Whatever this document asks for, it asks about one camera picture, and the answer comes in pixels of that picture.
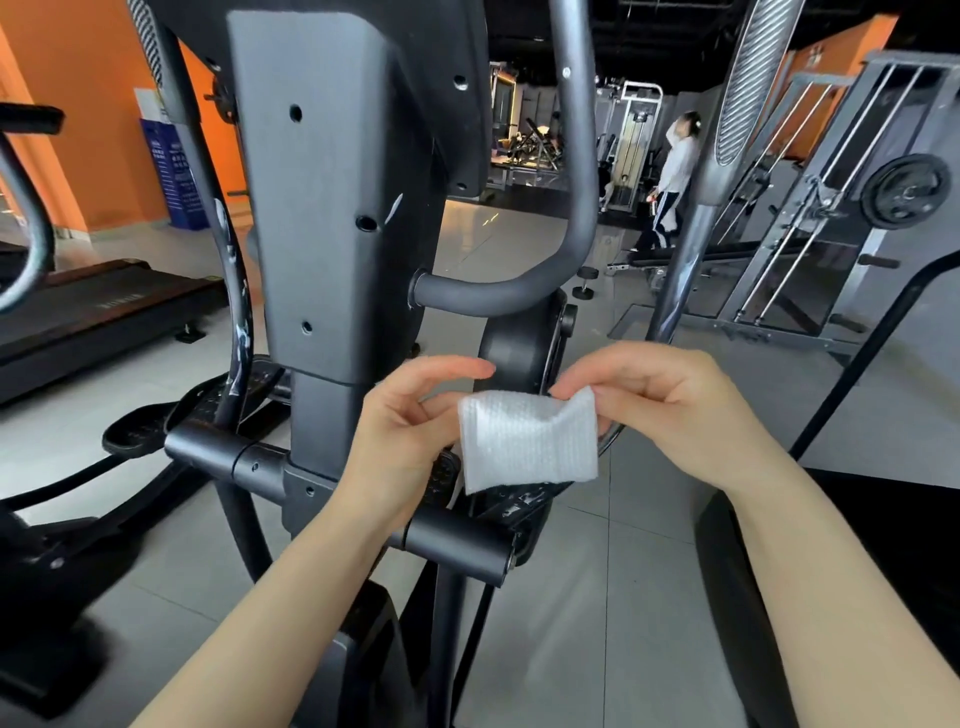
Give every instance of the forearm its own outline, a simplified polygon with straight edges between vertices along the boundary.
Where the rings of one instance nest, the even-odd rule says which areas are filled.
[[[135,728],[289,725],[376,559],[381,526],[335,495]]]
[[[792,462],[769,480],[732,501],[801,725],[955,725],[960,680],[843,516]]]

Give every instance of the woman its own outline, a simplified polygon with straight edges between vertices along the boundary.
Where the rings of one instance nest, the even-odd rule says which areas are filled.
[[[634,250],[646,247],[669,247],[668,237],[677,229],[677,217],[674,208],[686,191],[690,183],[690,175],[697,163],[697,137],[700,135],[700,114],[688,111],[680,117],[666,131],[666,140],[670,143],[670,153],[660,170],[660,181],[650,190],[647,202],[656,201],[657,211],[654,213],[651,230],[656,235],[650,238],[653,244],[646,246],[638,241]]]
[[[443,381],[492,374],[480,359],[425,356],[367,394],[324,510],[133,728],[288,726],[380,548],[417,508],[434,458],[460,435],[465,395],[424,395]],[[713,359],[620,342],[576,362],[551,393],[566,400],[586,386],[601,428],[617,421],[642,432],[678,468],[727,492],[804,728],[955,728],[960,680]]]

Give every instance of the white wipe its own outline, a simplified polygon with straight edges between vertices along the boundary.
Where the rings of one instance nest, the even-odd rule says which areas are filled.
[[[593,390],[569,401],[478,392],[458,405],[468,494],[494,485],[583,482],[597,476]]]

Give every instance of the dumbbell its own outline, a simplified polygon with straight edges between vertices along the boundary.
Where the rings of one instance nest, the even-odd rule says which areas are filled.
[[[585,265],[577,271],[577,277],[582,279],[584,284],[578,285],[573,289],[573,298],[580,299],[581,301],[589,301],[593,298],[593,289],[587,288],[587,281],[596,280],[599,275],[600,272],[596,268],[590,268],[588,265]]]

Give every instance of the bolt hole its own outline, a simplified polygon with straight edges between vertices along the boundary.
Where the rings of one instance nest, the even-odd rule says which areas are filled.
[[[376,220],[368,215],[360,215],[357,218],[357,228],[363,232],[375,232]]]

